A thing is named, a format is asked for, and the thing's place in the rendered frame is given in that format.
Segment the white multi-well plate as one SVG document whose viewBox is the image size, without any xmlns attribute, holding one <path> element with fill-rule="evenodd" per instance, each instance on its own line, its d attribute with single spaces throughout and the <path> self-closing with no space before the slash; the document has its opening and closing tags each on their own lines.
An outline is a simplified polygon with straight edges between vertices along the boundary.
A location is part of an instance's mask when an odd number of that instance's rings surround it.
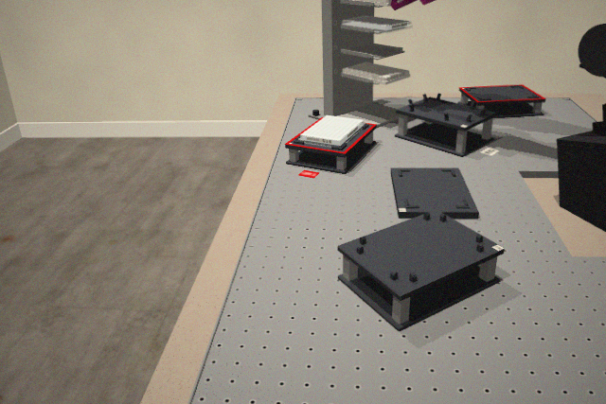
<svg viewBox="0 0 606 404">
<path fill-rule="evenodd" d="M 363 119 L 326 115 L 300 134 L 304 144 L 341 147 L 352 139 L 365 125 Z"/>
<path fill-rule="evenodd" d="M 380 65 L 371 62 L 364 62 L 343 68 L 341 73 L 372 79 L 373 82 L 385 85 L 410 77 L 409 70 Z"/>
</svg>

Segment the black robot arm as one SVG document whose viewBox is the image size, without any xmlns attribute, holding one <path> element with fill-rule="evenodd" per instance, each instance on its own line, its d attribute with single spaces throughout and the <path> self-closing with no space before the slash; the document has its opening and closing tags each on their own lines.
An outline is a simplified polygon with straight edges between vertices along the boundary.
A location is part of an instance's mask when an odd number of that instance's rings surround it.
<svg viewBox="0 0 606 404">
<path fill-rule="evenodd" d="M 593 26 L 579 42 L 580 68 L 606 79 L 606 24 Z M 602 104 L 602 121 L 593 122 L 593 133 L 606 136 L 606 104 Z"/>
</svg>

